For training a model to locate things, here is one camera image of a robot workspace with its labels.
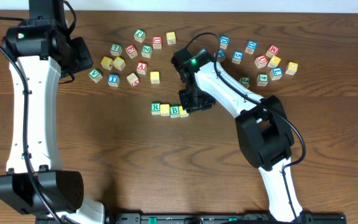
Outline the yellow O block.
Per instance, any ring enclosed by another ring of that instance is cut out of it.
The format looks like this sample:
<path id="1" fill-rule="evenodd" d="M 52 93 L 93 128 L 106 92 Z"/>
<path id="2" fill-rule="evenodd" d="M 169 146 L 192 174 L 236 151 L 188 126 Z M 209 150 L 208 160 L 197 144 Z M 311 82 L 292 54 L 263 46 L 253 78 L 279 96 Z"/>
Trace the yellow O block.
<path id="1" fill-rule="evenodd" d="M 160 115 L 161 116 L 170 116 L 170 105 L 169 104 L 161 104 L 160 105 Z"/>
<path id="2" fill-rule="evenodd" d="M 178 109 L 179 109 L 181 118 L 189 117 L 189 114 L 186 112 L 186 110 L 182 106 L 179 106 Z"/>

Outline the green B block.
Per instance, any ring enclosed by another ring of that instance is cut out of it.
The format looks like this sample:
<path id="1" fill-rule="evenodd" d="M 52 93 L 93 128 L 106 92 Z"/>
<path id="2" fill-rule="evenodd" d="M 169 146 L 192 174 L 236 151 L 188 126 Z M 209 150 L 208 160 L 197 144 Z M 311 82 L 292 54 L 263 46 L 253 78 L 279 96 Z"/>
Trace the green B block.
<path id="1" fill-rule="evenodd" d="M 175 105 L 175 106 L 170 107 L 170 117 L 171 118 L 179 118 L 180 117 L 179 106 Z"/>

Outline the green R block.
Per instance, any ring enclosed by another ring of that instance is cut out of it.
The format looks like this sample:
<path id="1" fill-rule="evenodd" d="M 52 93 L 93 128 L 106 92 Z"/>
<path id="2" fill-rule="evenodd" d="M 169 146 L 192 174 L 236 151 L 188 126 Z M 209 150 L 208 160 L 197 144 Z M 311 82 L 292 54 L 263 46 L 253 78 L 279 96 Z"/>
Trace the green R block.
<path id="1" fill-rule="evenodd" d="M 160 103 L 152 103 L 150 106 L 151 114 L 152 115 L 159 115 L 160 114 Z"/>

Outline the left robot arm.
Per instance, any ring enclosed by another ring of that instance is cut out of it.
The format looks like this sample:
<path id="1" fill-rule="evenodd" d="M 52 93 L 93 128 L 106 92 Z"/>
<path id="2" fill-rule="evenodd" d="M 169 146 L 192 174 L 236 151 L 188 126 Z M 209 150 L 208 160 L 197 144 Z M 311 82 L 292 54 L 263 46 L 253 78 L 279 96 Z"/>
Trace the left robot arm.
<path id="1" fill-rule="evenodd" d="M 40 16 L 8 29 L 0 46 L 14 85 L 14 127 L 0 199 L 37 223 L 107 223 L 105 206 L 85 194 L 77 171 L 64 170 L 57 144 L 60 79 L 93 64 L 65 19 Z"/>

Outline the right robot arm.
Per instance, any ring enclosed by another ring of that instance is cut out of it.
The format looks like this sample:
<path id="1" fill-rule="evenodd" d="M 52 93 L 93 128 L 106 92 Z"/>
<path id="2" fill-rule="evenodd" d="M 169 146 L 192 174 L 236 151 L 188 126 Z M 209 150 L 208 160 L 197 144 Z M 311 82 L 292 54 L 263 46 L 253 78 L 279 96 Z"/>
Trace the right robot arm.
<path id="1" fill-rule="evenodd" d="M 239 148 L 259 170 L 269 200 L 270 214 L 279 222 L 300 220 L 303 209 L 291 178 L 291 147 L 299 131 L 289 122 L 281 101 L 253 93 L 233 77 L 207 51 L 192 55 L 183 48 L 173 54 L 172 65 L 186 85 L 179 92 L 187 113 L 220 103 L 235 119 Z"/>

